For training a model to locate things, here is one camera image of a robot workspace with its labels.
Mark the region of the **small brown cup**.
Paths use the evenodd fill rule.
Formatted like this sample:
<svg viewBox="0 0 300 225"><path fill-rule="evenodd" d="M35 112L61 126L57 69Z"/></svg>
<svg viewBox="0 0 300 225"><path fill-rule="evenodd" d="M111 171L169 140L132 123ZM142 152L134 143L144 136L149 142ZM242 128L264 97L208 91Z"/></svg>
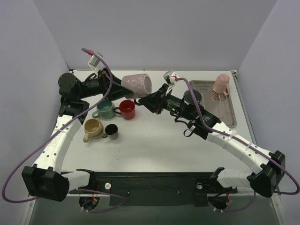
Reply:
<svg viewBox="0 0 300 225"><path fill-rule="evenodd" d="M116 140L119 135L118 127L115 124L109 124L105 127L104 134L102 138L110 138L111 140Z"/></svg>

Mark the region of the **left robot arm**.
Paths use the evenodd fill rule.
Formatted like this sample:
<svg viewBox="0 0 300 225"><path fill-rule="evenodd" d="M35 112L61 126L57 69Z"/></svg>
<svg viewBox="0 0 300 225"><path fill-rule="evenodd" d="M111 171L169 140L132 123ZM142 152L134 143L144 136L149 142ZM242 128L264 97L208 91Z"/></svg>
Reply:
<svg viewBox="0 0 300 225"><path fill-rule="evenodd" d="M81 188L86 193L96 189L93 171L77 169L61 174L67 150L82 124L85 122L89 103L84 99L98 94L104 98L117 100L133 94L121 85L121 80L110 77L107 68L100 71L95 79L81 82L72 73L64 73L58 80L61 107L49 141L33 166L25 166L22 178L31 196L63 201L70 191Z"/></svg>

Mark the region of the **beige round mug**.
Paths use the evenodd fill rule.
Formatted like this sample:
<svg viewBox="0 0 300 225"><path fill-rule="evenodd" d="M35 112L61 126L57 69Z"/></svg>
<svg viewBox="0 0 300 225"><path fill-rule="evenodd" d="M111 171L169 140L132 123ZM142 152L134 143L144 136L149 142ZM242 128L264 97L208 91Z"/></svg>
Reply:
<svg viewBox="0 0 300 225"><path fill-rule="evenodd" d="M84 143L88 143L92 139L99 138L104 131L104 126L98 119L87 120L83 128L85 132L83 137Z"/></svg>

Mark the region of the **purple mug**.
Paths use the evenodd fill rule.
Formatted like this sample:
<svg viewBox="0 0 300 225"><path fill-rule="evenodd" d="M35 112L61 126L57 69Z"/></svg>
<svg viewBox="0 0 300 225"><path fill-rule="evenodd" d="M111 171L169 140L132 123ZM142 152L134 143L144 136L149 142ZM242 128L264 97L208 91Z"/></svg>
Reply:
<svg viewBox="0 0 300 225"><path fill-rule="evenodd" d="M121 85L133 91L127 99L137 99L152 93L152 82L147 74L127 75L122 78Z"/></svg>

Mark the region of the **green speckled mug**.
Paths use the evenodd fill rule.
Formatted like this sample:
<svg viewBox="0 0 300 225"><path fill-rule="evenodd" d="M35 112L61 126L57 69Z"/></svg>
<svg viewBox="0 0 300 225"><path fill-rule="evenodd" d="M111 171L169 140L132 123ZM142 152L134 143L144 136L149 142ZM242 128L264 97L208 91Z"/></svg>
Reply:
<svg viewBox="0 0 300 225"><path fill-rule="evenodd" d="M96 111L92 113L92 118L111 119L115 116L114 103L109 100L104 100L97 105Z"/></svg>

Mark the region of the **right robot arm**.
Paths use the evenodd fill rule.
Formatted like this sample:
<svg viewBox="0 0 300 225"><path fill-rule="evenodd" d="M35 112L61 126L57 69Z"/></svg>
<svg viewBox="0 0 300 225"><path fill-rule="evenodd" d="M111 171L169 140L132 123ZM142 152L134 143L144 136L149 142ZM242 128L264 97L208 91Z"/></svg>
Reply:
<svg viewBox="0 0 300 225"><path fill-rule="evenodd" d="M188 90L179 99L168 93L167 85L164 84L158 91L135 101L135 104L143 105L155 114L167 110L178 119L184 118L192 135L215 143L248 167L239 170L218 168L209 181L213 191L243 187L252 188L261 196L271 197L285 174L285 155L278 150L271 152L262 149L247 141L200 105L201 94L198 91L195 90L194 95L196 103Z"/></svg>

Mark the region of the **red mug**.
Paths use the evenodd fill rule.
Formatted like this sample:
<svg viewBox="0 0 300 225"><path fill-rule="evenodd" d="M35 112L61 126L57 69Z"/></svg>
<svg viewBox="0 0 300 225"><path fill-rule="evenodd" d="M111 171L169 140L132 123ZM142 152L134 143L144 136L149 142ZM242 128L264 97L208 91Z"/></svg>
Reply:
<svg viewBox="0 0 300 225"><path fill-rule="evenodd" d="M135 103L132 100L123 100L113 111L124 119L131 120L135 117Z"/></svg>

